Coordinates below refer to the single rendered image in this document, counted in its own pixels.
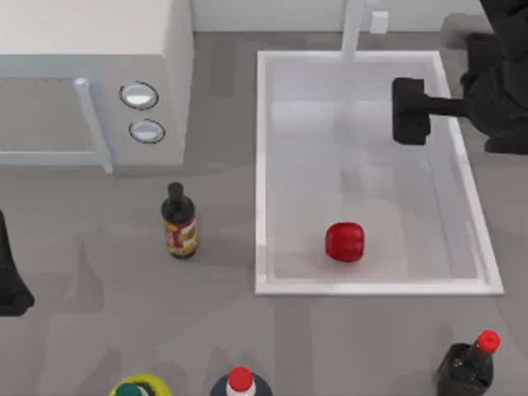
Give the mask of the small round microwave knob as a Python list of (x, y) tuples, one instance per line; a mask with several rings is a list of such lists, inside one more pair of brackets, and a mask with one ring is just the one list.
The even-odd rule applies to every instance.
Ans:
[(130, 123), (129, 135), (141, 144), (157, 144), (161, 142), (166, 131), (156, 120), (143, 119)]

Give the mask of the round dark bottle red cap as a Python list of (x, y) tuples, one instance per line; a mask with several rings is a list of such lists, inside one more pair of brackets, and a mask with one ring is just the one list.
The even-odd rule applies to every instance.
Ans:
[(235, 366), (219, 378), (209, 396), (275, 396), (271, 386), (244, 365)]

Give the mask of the black square bottle red cap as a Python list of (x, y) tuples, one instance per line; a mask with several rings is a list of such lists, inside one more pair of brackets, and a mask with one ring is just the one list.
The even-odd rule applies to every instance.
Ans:
[(436, 396), (484, 396), (493, 382), (493, 355), (501, 342), (497, 332), (486, 329), (472, 344), (452, 344), (436, 371)]

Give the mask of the tall white tap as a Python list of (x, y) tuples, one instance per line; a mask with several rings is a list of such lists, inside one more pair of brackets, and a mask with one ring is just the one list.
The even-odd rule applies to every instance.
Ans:
[(346, 0), (341, 48), (341, 56), (345, 64), (352, 64), (355, 60), (366, 4), (367, 0)]

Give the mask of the small white wall box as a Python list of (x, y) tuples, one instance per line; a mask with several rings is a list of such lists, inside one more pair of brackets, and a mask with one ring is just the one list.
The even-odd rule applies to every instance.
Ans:
[(383, 35), (389, 28), (389, 13), (386, 11), (375, 11), (370, 14), (370, 33)]

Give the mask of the pale microwave oven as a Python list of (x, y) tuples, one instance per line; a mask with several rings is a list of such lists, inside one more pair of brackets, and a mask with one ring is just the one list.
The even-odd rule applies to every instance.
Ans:
[[(184, 158), (194, 43), (190, 0), (0, 0), (0, 78), (86, 78), (113, 168), (178, 166)], [(120, 87), (158, 92), (146, 111), (126, 106)], [(157, 144), (129, 125), (156, 120)]]

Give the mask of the microwave oven door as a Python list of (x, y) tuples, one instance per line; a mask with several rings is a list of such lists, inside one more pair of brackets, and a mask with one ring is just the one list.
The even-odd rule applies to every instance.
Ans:
[(76, 78), (0, 78), (0, 166), (101, 166)]

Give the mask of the large round microwave knob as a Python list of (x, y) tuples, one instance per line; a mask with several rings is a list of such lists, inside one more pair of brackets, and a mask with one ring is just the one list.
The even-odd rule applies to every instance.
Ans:
[(133, 82), (120, 87), (120, 99), (128, 107), (146, 111), (158, 104), (158, 92), (146, 82)]

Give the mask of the white sink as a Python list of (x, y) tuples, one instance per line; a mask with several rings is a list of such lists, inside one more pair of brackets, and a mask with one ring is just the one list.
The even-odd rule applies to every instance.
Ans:
[[(261, 51), (257, 55), (259, 295), (501, 295), (459, 122), (435, 117), (424, 146), (392, 138), (391, 84), (448, 97), (436, 51)], [(358, 223), (358, 262), (325, 252), (327, 229)]]

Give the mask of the yellow green bottle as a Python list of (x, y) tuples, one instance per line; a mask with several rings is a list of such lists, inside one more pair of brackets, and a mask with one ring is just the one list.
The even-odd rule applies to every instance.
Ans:
[(173, 396), (173, 394), (162, 379), (142, 373), (124, 378), (108, 396)]

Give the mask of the red bell pepper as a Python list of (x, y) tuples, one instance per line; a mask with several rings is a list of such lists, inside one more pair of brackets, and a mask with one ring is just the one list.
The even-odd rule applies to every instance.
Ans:
[(325, 235), (326, 254), (339, 262), (358, 262), (365, 251), (364, 229), (355, 222), (332, 224)]

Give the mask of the dark bottle red yellow label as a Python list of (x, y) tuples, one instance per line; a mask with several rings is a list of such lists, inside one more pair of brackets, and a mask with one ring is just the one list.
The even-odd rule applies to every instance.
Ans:
[(167, 198), (161, 206), (168, 252), (177, 259), (191, 257), (198, 248), (196, 208), (180, 182), (167, 186)]

